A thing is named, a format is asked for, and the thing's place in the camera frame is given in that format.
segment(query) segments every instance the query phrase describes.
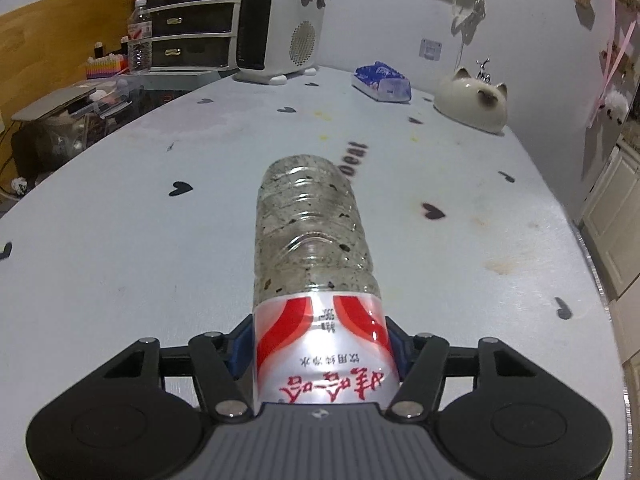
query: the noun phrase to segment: screw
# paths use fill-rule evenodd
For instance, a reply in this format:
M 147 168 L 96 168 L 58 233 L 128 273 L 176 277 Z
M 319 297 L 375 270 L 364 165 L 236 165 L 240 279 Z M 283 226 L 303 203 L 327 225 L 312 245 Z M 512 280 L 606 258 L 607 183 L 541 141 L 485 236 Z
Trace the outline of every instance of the screw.
M 311 415 L 314 416 L 315 418 L 322 419 L 322 418 L 325 418 L 326 416 L 329 416 L 330 413 L 327 410 L 320 408 L 319 410 L 315 410 L 314 412 L 311 412 Z
M 402 418 L 414 418 L 422 415 L 424 407 L 413 400 L 401 400 L 391 407 L 391 411 Z
M 244 415 L 248 406 L 242 400 L 223 400 L 216 404 L 216 411 L 219 415 L 233 418 Z

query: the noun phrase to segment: water bottle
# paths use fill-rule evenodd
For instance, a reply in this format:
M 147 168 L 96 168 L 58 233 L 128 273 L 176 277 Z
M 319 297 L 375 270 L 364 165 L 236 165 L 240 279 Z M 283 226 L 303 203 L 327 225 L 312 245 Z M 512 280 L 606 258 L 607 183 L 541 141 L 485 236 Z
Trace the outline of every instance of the water bottle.
M 380 290 L 349 181 L 289 156 L 258 193 L 254 404 L 378 402 L 399 387 Z
M 127 20 L 129 33 L 129 71 L 143 74 L 151 70 L 151 15 L 146 0 L 136 0 L 136 8 Z

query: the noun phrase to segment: table surface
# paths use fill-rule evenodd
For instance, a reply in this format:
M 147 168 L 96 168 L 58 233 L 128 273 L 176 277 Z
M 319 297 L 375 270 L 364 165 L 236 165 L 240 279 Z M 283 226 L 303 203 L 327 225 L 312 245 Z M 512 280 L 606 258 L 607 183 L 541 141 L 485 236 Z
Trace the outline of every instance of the table surface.
M 508 128 L 473 130 L 427 99 L 378 103 L 325 68 L 279 87 L 226 78 L 29 193 L 0 220 L 0 245 L 13 243 L 0 262 L 0 478 L 36 479 L 31 417 L 131 342 L 182 345 L 250 313 L 264 171 L 296 153 L 343 164 L 351 141 L 368 146 L 351 181 L 386 313 L 456 346 L 496 336 L 546 368 L 606 414 L 614 446 L 601 478 L 622 480 L 622 370 L 562 207 Z M 171 197 L 174 181 L 193 190 Z M 446 216 L 426 218 L 423 203 Z M 447 399 L 469 387 L 447 383 Z

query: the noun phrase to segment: white cabinet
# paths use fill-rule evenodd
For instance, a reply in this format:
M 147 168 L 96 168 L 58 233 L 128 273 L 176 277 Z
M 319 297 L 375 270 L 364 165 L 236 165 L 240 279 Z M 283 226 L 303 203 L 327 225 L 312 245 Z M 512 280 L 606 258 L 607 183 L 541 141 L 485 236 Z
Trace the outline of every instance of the white cabinet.
M 618 296 L 640 274 L 640 155 L 620 146 L 583 217 Z
M 640 280 L 631 285 L 625 293 L 609 305 L 611 320 L 620 350 L 622 362 L 635 357 L 638 378 L 638 397 L 640 399 Z

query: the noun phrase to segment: red and white label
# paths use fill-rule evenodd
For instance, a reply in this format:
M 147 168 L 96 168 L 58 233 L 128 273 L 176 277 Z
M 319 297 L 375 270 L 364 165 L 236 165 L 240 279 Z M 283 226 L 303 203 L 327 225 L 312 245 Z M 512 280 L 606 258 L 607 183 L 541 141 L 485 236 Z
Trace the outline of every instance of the red and white label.
M 398 391 L 382 304 L 372 294 L 312 292 L 254 311 L 255 407 L 263 402 L 377 402 Z
M 127 32 L 129 33 L 129 41 L 146 40 L 146 38 L 151 38 L 151 22 L 127 25 Z

